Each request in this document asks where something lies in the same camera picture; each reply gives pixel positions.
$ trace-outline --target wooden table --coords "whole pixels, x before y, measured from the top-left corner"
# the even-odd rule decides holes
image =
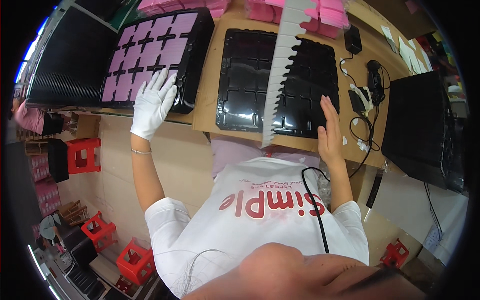
[[[388,26],[392,36],[398,46],[398,36],[402,36],[405,43],[408,41],[401,35],[401,33],[384,19],[377,12],[369,9],[368,6],[361,2],[352,2],[348,13],[350,22],[358,27],[362,41],[363,50],[355,55],[354,59],[347,60],[342,67],[348,71],[348,74],[355,78],[357,85],[367,85],[367,62],[370,60],[379,61],[390,74],[391,80],[406,77],[411,75],[408,67],[403,62],[400,55],[395,54],[388,45],[385,37],[382,34],[380,25]],[[188,115],[179,115],[170,113],[167,121],[191,124],[194,130],[203,132],[210,132],[214,134],[223,134],[229,136],[236,136],[245,139],[261,141],[260,133],[252,132],[237,132],[237,131],[222,131],[216,124],[216,105],[218,97],[218,82],[220,78],[220,68],[223,55],[223,44],[225,33],[229,28],[248,29],[248,30],[263,30],[267,32],[278,32],[278,25],[266,22],[260,22],[247,19],[243,6],[243,0],[233,0],[227,12],[220,18],[214,19],[215,30],[210,42],[210,48],[206,55],[200,84],[197,91],[197,99],[193,111]],[[299,37],[310,39],[325,45],[329,45],[335,50],[335,59],[338,73],[338,89],[340,98],[340,130],[343,136],[347,138],[347,144],[342,148],[343,157],[347,160],[361,162],[365,155],[365,151],[361,151],[357,145],[357,139],[352,136],[349,131],[350,120],[358,116],[352,110],[350,98],[348,96],[349,84],[352,83],[349,77],[343,75],[339,62],[341,58],[349,58],[351,54],[345,49],[345,41],[343,35],[337,39],[331,39],[314,33],[301,35]],[[417,57],[425,64],[423,56],[420,52],[420,45],[414,41],[417,50]],[[385,91],[386,99],[380,105],[380,113],[375,125],[374,141],[382,145],[382,140],[385,131],[386,115],[388,110],[389,90]],[[118,109],[101,109],[100,113],[117,114],[123,116],[132,116],[131,110]],[[352,126],[356,135],[367,139],[368,129],[366,124],[361,120],[356,126]],[[317,152],[318,141],[316,139],[300,138],[286,135],[276,135],[274,144],[288,146],[292,148]],[[371,151],[366,164],[381,167],[385,162],[385,157],[381,151]]]

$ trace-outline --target white plastic strip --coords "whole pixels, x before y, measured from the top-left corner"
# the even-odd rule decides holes
[[[284,87],[282,82],[287,78],[285,74],[290,70],[286,67],[293,64],[289,58],[296,56],[293,46],[299,46],[301,41],[295,37],[304,34],[305,29],[300,27],[303,22],[310,22],[311,17],[305,14],[306,9],[315,9],[316,4],[310,0],[285,0],[282,11],[280,27],[276,38],[275,51],[273,54],[272,68],[268,78],[267,96],[264,108],[264,125],[262,133],[262,148],[272,143],[274,135],[274,118],[278,108],[278,96],[280,89]]]

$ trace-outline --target bare hand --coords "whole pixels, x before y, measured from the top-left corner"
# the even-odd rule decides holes
[[[340,124],[338,114],[332,105],[330,97],[322,96],[320,106],[324,111],[327,120],[325,127],[318,127],[318,153],[329,168],[338,164],[345,165],[342,156],[342,135],[340,134]]]

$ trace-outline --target black plastic tray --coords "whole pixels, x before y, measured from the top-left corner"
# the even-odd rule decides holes
[[[195,20],[195,23],[193,24],[191,31],[188,33],[182,33],[180,35],[180,37],[182,38],[184,37],[188,38],[181,61],[179,64],[171,65],[169,68],[170,70],[177,70],[176,85],[178,86],[177,96],[175,98],[173,107],[170,111],[182,113],[182,114],[188,114],[193,110],[193,106],[195,104],[195,98],[197,94],[197,88],[200,81],[200,75],[202,74],[204,59],[208,51],[208,46],[210,44],[210,38],[212,36],[213,29],[215,27],[212,16],[210,15],[209,9],[206,7],[201,7],[196,9],[167,12],[167,13],[154,15],[154,16],[124,25],[119,31],[118,39],[116,43],[118,44],[123,34],[123,31],[128,27],[138,26],[138,24],[143,22],[155,20],[162,17],[172,16],[172,15],[174,16],[172,19],[172,24],[173,24],[175,23],[175,20],[177,19],[178,15],[183,13],[191,13],[191,12],[197,12],[198,15]],[[108,69],[110,68],[110,63],[113,59],[113,54],[117,50],[122,51],[122,49],[118,49],[117,47],[117,49],[115,49],[112,52],[112,55],[110,56],[109,63],[108,63]],[[106,77],[104,79],[104,85],[105,85],[105,81],[107,80],[107,77],[112,76],[112,74],[108,72],[108,69],[107,69]],[[159,66],[158,68],[155,68],[155,71],[161,70],[161,69],[162,67]],[[136,95],[136,93],[137,91],[132,91],[132,97],[129,99],[129,101],[113,100],[109,102],[102,102],[100,99],[100,105],[102,107],[107,107],[107,108],[132,108],[133,105],[135,104],[134,96]]]
[[[338,77],[332,47],[307,39],[293,49],[275,118],[275,133],[318,138],[326,120],[320,98],[330,96],[337,112]],[[229,29],[225,35],[216,124],[222,130],[262,132],[268,76],[276,34]]]

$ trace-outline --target white glove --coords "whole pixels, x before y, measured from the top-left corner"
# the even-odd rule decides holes
[[[167,117],[177,95],[177,86],[174,85],[176,74],[170,76],[160,89],[167,74],[168,70],[164,68],[162,72],[155,72],[148,84],[144,82],[138,90],[133,106],[133,124],[130,132],[150,142],[155,131]]]

